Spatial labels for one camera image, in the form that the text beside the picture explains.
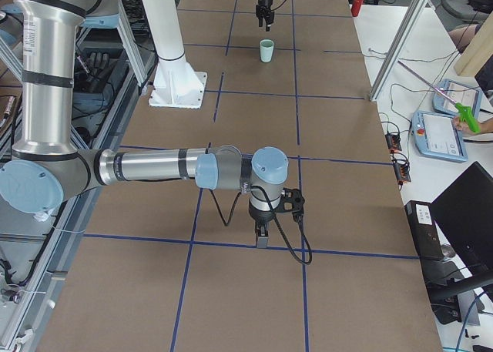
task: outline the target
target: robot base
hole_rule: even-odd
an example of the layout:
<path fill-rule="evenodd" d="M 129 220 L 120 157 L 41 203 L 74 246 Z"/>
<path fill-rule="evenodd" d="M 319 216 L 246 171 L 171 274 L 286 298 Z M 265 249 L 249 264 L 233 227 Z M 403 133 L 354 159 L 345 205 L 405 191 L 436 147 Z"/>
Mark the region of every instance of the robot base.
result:
<path fill-rule="evenodd" d="M 149 105 L 152 107 L 199 109 L 202 105 L 206 82 L 207 73 L 193 71 L 192 66 L 188 63 L 186 63 L 186 79 L 177 79 L 173 72 L 170 72 L 168 76 L 164 76 L 163 70 L 159 65 Z M 185 84 L 185 91 L 187 92 L 179 96 L 175 83 L 181 87 Z"/>

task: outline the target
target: light green cup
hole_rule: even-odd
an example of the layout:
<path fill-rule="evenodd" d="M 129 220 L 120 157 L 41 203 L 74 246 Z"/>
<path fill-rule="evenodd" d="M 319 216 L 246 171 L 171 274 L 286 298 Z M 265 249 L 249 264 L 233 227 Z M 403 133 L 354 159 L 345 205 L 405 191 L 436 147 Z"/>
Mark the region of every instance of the light green cup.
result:
<path fill-rule="evenodd" d="M 270 62 L 274 53 L 274 42 L 270 39 L 260 40 L 260 60 Z"/>

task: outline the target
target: device screen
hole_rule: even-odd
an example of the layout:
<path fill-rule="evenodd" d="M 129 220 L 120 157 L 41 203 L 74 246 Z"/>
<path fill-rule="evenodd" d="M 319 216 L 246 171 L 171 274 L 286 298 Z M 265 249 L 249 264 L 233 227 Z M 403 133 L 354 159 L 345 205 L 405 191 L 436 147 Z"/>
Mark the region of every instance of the device screen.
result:
<path fill-rule="evenodd" d="M 423 123 L 430 151 L 453 156 L 461 155 L 451 118 L 425 113 Z"/>
<path fill-rule="evenodd" d="M 452 81 L 448 83 L 448 89 L 446 90 L 446 93 L 448 96 L 451 96 L 463 106 L 469 106 L 471 108 L 474 107 L 476 96 L 478 94 L 475 89 L 468 88 L 467 86 L 463 86 Z M 457 112 L 452 103 L 445 102 L 444 105 L 447 110 Z"/>

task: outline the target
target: black monitor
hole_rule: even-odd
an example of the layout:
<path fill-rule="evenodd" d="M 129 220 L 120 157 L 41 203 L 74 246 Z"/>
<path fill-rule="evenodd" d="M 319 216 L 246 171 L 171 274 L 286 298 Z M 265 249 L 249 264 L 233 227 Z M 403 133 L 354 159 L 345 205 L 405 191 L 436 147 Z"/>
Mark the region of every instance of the black monitor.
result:
<path fill-rule="evenodd" d="M 493 270 L 493 177 L 478 162 L 433 201 L 431 215 L 473 276 Z"/>

